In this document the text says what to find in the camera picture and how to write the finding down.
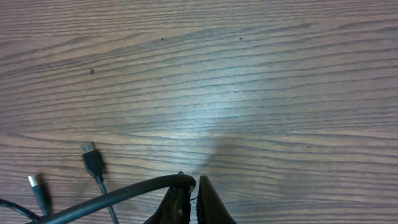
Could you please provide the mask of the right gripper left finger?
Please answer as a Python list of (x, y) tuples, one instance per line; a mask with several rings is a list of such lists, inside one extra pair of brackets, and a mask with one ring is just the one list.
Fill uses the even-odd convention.
[(170, 187), (155, 213), (144, 224), (189, 224), (190, 189)]

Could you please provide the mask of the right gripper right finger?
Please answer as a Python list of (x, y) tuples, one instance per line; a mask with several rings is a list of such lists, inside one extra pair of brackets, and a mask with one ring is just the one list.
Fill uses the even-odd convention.
[(205, 175), (200, 177), (196, 208), (198, 224), (236, 224)]

